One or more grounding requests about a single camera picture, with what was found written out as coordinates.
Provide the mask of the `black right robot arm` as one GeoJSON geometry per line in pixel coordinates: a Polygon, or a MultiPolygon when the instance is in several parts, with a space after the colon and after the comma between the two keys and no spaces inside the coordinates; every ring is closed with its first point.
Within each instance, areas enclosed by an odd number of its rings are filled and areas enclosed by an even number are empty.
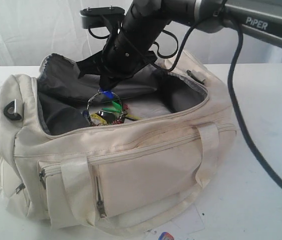
{"type": "Polygon", "coordinates": [[[109,31],[101,51],[74,65],[79,78],[100,76],[103,90],[153,64],[157,56],[151,46],[171,22],[209,34],[240,27],[244,34],[282,48],[282,0],[134,0],[128,10],[86,8],[80,15],[84,29],[109,31]]]}

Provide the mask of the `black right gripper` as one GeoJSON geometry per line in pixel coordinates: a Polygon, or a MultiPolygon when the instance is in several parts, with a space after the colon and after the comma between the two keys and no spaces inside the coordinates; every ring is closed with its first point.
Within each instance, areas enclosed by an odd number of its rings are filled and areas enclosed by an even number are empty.
{"type": "Polygon", "coordinates": [[[101,51],[75,63],[78,78],[98,75],[100,89],[111,91],[156,60],[149,50],[156,39],[154,4],[132,4],[128,11],[117,6],[86,8],[80,15],[104,16],[109,34],[101,51]]]}

